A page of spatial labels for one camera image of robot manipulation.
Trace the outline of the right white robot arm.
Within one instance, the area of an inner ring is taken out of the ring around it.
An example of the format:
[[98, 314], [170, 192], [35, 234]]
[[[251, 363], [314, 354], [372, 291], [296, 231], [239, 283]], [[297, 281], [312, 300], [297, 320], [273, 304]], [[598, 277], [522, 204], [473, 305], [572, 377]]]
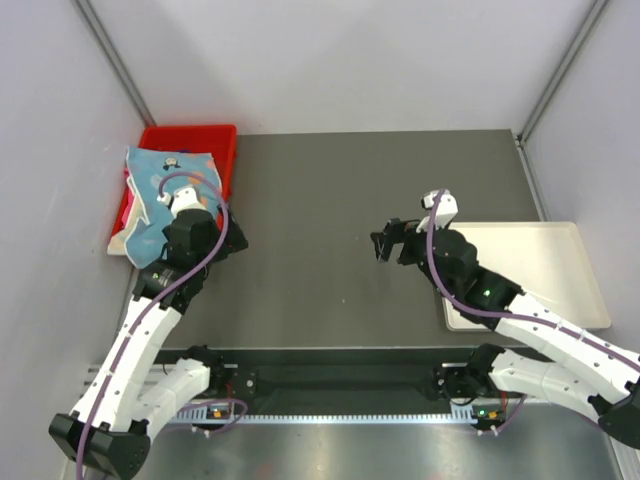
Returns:
[[465, 319], [544, 355], [537, 361], [492, 345], [468, 360], [476, 394], [495, 390], [538, 397], [596, 423], [631, 448], [639, 446], [639, 355], [553, 313], [519, 284], [484, 268], [476, 247], [449, 227], [391, 219], [370, 238], [378, 261], [416, 266]]

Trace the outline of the blue polka dot towel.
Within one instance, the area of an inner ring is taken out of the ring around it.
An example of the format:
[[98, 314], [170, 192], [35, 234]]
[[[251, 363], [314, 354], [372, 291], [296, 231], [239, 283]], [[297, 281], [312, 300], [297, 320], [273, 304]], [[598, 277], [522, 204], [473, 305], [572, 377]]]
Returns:
[[126, 257], [143, 269], [161, 256], [166, 243], [163, 229], [185, 208], [218, 214], [219, 199], [204, 180], [222, 191], [222, 182], [210, 153], [181, 153], [131, 147], [126, 156], [128, 186], [141, 202], [141, 213], [124, 237]]

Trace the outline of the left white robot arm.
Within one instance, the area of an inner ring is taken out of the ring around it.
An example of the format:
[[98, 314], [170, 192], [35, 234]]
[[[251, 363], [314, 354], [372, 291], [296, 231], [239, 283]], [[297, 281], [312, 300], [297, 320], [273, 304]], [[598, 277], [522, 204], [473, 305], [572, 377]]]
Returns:
[[193, 346], [150, 390], [145, 380], [166, 338], [186, 313], [212, 264], [248, 242], [226, 205], [211, 213], [192, 203], [164, 227], [160, 256], [141, 270], [123, 325], [91, 385], [49, 434], [76, 474], [94, 469], [114, 479], [141, 470], [158, 433], [199, 395], [227, 392], [231, 370], [205, 346]]

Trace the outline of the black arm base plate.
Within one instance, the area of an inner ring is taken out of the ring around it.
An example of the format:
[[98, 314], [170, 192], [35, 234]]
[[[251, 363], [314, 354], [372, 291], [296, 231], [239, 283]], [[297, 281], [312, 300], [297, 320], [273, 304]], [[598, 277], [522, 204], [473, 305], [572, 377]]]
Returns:
[[156, 365], [187, 358], [212, 366], [209, 393], [244, 400], [253, 413], [418, 410], [431, 402], [498, 393], [462, 348], [163, 349]]

